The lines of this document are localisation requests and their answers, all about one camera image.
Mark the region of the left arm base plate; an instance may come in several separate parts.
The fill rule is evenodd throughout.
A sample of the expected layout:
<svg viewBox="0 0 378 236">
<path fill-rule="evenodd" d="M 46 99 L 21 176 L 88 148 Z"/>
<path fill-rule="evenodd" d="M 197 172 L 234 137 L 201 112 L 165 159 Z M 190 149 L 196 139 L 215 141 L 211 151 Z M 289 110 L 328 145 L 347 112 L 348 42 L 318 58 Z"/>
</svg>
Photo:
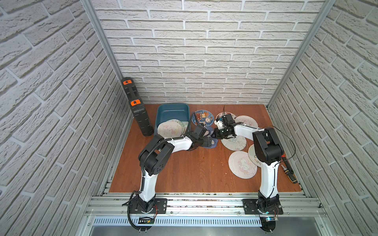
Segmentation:
<svg viewBox="0 0 378 236">
<path fill-rule="evenodd" d="M 129 203 L 131 214 L 165 214 L 167 209 L 166 198 L 155 198 L 148 202 L 140 198 L 133 198 Z"/>
</svg>

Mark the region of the white pink sketch coaster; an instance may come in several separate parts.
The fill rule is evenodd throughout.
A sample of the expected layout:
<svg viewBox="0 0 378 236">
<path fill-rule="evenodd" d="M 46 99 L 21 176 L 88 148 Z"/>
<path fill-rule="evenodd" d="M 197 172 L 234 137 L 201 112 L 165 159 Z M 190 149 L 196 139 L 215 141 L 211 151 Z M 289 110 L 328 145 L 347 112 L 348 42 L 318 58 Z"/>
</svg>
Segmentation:
<svg viewBox="0 0 378 236">
<path fill-rule="evenodd" d="M 235 122 L 236 123 L 243 123 L 247 126 L 258 128 L 257 121 L 255 119 L 253 119 L 252 117 L 249 117 L 249 116 L 245 116 L 245 115 L 238 116 L 238 117 L 236 117 Z"/>
</svg>

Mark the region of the lavender bear coaster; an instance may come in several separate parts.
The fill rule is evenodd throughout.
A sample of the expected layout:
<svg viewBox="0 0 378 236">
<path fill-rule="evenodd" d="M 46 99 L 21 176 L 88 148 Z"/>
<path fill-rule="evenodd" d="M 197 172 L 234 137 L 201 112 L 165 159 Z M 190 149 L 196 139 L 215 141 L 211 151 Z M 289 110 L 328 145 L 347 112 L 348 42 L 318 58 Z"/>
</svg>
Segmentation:
<svg viewBox="0 0 378 236">
<path fill-rule="evenodd" d="M 206 132 L 204 134 L 204 147 L 207 149 L 216 148 L 218 144 L 218 139 L 213 137 L 214 128 L 211 126 L 206 126 Z"/>
</svg>

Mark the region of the cream pink character coaster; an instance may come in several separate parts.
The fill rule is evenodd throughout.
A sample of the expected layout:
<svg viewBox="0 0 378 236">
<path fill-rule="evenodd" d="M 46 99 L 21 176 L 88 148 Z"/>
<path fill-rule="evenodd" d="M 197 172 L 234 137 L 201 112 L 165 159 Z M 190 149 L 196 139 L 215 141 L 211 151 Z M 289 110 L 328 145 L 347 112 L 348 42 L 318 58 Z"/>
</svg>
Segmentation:
<svg viewBox="0 0 378 236">
<path fill-rule="evenodd" d="M 157 127 L 157 134 L 163 138 L 176 138 L 182 136 L 187 129 L 187 124 L 177 120 L 171 119 L 161 123 Z"/>
</svg>

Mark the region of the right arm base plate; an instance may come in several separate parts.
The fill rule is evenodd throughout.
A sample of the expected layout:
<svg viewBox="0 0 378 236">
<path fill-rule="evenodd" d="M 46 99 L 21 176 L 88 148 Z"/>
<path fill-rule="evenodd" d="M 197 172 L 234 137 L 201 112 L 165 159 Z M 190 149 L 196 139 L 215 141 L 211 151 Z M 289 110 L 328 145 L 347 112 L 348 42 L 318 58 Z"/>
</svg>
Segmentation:
<svg viewBox="0 0 378 236">
<path fill-rule="evenodd" d="M 278 198 L 268 200 L 259 199 L 243 199 L 243 209 L 246 215 L 282 215 L 283 208 Z"/>
</svg>

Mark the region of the floral pink coaster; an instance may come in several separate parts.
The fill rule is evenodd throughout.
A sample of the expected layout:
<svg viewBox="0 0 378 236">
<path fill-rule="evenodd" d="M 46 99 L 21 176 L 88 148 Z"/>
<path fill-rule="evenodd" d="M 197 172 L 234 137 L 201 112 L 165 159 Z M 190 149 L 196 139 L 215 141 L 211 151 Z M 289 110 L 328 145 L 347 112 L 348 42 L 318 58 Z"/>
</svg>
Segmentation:
<svg viewBox="0 0 378 236">
<path fill-rule="evenodd" d="M 219 121 L 225 123 L 225 124 L 228 124 L 228 123 L 235 123 L 235 118 L 237 118 L 233 113 L 229 113 L 229 112 L 222 112 L 222 113 L 219 113 L 214 122 L 217 123 Z"/>
</svg>

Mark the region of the white butterfly coaster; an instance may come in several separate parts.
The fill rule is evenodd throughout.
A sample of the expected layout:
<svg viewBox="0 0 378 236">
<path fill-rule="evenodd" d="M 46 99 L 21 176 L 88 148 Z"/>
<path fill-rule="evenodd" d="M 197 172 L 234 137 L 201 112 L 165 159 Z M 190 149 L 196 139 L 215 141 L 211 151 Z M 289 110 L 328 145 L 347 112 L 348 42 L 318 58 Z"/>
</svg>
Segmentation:
<svg viewBox="0 0 378 236">
<path fill-rule="evenodd" d="M 222 139 L 221 142 L 227 149 L 232 151 L 241 151 L 247 145 L 246 138 L 243 136 L 236 136 L 235 138 L 230 139 Z"/>
</svg>

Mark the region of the white dog face coaster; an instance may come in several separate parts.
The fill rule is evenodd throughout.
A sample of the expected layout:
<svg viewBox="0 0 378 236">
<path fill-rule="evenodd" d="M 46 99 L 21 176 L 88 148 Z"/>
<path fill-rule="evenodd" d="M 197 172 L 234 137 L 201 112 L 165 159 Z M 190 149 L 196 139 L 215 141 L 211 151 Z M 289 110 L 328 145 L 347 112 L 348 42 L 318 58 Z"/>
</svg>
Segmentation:
<svg viewBox="0 0 378 236">
<path fill-rule="evenodd" d="M 260 160 L 256 156 L 256 151 L 255 151 L 255 146 L 254 145 L 251 145 L 249 147 L 249 149 L 248 149 L 248 155 L 249 155 L 249 159 L 252 161 L 252 163 L 254 163 L 259 168 L 262 167 L 262 164 L 261 164 Z"/>
</svg>

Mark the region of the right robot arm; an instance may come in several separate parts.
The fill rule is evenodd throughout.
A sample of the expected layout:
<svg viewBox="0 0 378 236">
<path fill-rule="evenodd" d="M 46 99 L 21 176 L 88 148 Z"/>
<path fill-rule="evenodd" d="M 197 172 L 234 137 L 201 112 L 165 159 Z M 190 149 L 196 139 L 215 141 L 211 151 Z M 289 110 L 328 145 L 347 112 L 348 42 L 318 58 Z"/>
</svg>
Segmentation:
<svg viewBox="0 0 378 236">
<path fill-rule="evenodd" d="M 254 142 L 256 156 L 262 163 L 257 208 L 261 212 L 268 212 L 277 207 L 280 204 L 277 187 L 278 168 L 284 149 L 275 129 L 272 127 L 255 128 L 243 123 L 237 123 L 230 114 L 216 119 L 214 124 L 217 127 L 212 137 L 216 139 L 230 139 L 242 136 Z"/>
</svg>

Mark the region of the pink piglet coaster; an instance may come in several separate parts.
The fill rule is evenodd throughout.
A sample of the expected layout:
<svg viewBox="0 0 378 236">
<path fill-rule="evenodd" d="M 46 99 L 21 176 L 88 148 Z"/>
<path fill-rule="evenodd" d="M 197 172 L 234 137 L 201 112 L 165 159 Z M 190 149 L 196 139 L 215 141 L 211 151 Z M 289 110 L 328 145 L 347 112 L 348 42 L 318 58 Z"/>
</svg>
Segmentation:
<svg viewBox="0 0 378 236">
<path fill-rule="evenodd" d="M 258 170 L 257 165 L 250 160 L 245 151 L 233 152 L 229 156 L 228 165 L 235 176 L 245 180 L 253 178 Z"/>
</svg>

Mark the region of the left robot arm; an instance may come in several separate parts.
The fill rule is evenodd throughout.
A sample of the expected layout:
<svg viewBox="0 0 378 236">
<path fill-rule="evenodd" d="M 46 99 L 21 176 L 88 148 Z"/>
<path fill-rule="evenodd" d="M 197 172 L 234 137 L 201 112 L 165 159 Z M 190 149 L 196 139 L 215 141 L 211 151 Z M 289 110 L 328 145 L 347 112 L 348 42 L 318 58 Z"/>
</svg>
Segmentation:
<svg viewBox="0 0 378 236">
<path fill-rule="evenodd" d="M 157 178 L 171 155 L 198 147 L 210 148 L 215 138 L 215 131 L 208 131 L 208 128 L 202 125 L 196 126 L 192 131 L 186 131 L 179 137 L 164 138 L 159 134 L 153 137 L 138 157 L 142 177 L 137 202 L 145 212 L 149 212 L 154 206 Z"/>
</svg>

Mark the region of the teal storage box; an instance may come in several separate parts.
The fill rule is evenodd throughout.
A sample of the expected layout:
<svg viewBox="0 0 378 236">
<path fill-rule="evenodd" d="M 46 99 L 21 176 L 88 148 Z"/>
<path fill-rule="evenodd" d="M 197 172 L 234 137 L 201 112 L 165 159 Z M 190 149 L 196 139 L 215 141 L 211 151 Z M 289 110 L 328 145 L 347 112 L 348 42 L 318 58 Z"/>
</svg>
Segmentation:
<svg viewBox="0 0 378 236">
<path fill-rule="evenodd" d="M 157 128 L 161 123 L 171 119 L 180 120 L 186 123 L 188 127 L 191 119 L 190 115 L 189 106 L 185 103 L 167 103 L 160 105 L 157 110 L 154 134 L 157 135 Z"/>
</svg>

